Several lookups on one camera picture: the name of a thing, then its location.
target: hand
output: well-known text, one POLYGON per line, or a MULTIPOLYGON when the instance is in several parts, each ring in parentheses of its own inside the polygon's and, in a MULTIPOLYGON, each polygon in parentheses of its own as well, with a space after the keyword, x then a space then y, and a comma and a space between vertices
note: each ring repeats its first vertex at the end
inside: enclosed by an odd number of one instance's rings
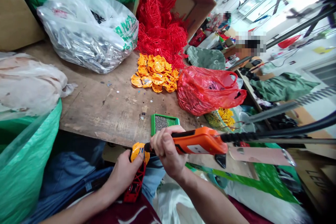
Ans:
POLYGON ((172 133, 185 132, 180 125, 158 131, 151 139, 150 146, 155 150, 167 174, 177 182, 181 179, 188 155, 177 153, 172 133))
POLYGON ((138 155, 131 163, 130 154, 131 151, 128 149, 119 155, 110 177, 102 187, 102 190, 111 197, 114 197, 116 192, 120 196, 130 186, 143 162, 143 156, 138 155))

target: label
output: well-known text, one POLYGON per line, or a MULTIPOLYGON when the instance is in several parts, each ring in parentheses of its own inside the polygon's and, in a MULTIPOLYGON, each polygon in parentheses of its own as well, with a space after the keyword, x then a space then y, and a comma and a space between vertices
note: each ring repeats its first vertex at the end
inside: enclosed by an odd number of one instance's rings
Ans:
POLYGON ((189 150, 191 150, 193 153, 196 153, 196 154, 199 154, 199 153, 210 154, 205 149, 203 149, 201 145, 188 145, 187 147, 189 150))

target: blue jeans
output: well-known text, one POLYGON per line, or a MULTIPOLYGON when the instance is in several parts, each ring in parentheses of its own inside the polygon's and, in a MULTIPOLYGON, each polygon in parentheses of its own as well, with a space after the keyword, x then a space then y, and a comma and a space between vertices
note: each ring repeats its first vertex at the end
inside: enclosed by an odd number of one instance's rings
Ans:
MULTIPOLYGON (((80 191, 96 190, 92 182, 108 177, 113 167, 97 170, 102 162, 104 141, 76 136, 67 143, 66 150, 52 158, 45 169, 35 212, 23 223, 39 223, 60 212, 80 191)), ((165 170, 158 157, 151 157, 142 183, 142 193, 152 204, 155 191, 165 170)))

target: red bag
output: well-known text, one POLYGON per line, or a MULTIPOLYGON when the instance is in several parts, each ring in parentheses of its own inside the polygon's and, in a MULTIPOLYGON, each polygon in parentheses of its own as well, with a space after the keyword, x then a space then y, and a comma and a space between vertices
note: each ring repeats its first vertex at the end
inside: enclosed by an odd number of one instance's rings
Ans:
POLYGON ((180 74, 177 84, 178 104, 195 116, 220 107, 236 107, 246 97, 246 90, 238 89, 237 78, 235 73, 229 71, 188 67, 180 74))
POLYGON ((285 49, 285 48, 289 47, 291 44, 294 44, 294 42, 296 40, 298 40, 299 37, 301 37, 301 35, 297 35, 297 36, 294 36, 294 37, 291 37, 291 38, 287 38, 284 41, 280 42, 278 44, 278 46, 282 49, 285 49))

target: table surface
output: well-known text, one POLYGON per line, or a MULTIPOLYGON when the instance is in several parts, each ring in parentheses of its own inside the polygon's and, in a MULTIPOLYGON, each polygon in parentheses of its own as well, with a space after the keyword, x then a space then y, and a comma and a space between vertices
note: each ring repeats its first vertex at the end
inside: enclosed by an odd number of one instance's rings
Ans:
POLYGON ((107 75, 62 60, 49 41, 30 45, 20 52, 55 65, 66 74, 68 83, 78 85, 62 99, 61 130, 132 147, 136 142, 149 141, 151 115, 155 113, 179 118, 187 131, 208 125, 204 117, 197 118, 180 108, 176 92, 155 93, 151 88, 134 87, 131 76, 137 70, 139 57, 135 52, 107 75))

